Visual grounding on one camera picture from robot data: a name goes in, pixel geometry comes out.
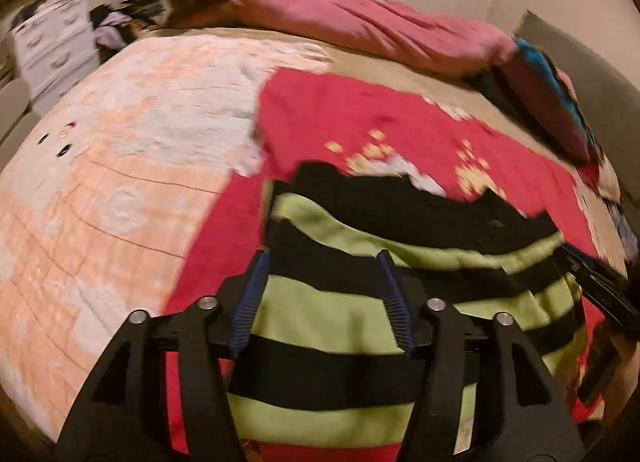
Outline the multicoloured striped pillow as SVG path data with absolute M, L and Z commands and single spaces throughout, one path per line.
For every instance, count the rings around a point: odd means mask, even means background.
M 560 71 L 525 39 L 516 37 L 513 42 L 515 51 L 498 73 L 518 106 L 566 159 L 577 165 L 602 162 L 602 148 Z

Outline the green black striped garment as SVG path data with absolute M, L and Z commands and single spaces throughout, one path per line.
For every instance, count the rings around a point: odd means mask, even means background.
M 399 176 L 305 163 L 265 193 L 269 275 L 231 372 L 239 434 L 309 448 L 404 436 L 435 333 L 507 313 L 562 386 L 587 345 L 582 294 L 555 265 L 561 231 L 494 192 L 461 202 Z

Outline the white drawer chest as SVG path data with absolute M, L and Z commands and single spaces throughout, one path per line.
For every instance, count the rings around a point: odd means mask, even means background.
M 30 97 L 43 96 L 60 80 L 76 84 L 100 65 L 88 0 L 47 0 L 9 31 L 15 70 Z

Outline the grey upholstered headboard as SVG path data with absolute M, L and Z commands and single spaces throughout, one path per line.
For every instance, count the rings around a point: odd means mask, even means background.
M 639 229 L 639 89 L 596 52 L 526 12 L 518 37 L 544 50 L 573 81 L 582 114 L 622 185 L 623 211 Z

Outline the peach white quilt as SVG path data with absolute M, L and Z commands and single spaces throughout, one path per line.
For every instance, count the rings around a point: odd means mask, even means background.
M 310 42 L 145 38 L 63 96 L 1 175 L 1 385 L 58 436 L 130 312 L 160 313 L 232 173 L 259 162 L 259 91 L 324 73 Z

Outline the dark clothes pile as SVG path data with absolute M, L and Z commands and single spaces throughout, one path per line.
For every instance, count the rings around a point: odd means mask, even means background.
M 120 0 L 100 4 L 90 12 L 94 42 L 104 64 L 147 32 L 164 24 L 165 0 Z

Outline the pink pillow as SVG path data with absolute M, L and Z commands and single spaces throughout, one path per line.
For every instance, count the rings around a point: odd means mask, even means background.
M 399 1 L 231 0 L 235 21 L 462 78 L 509 62 L 518 47 L 495 26 L 427 14 Z

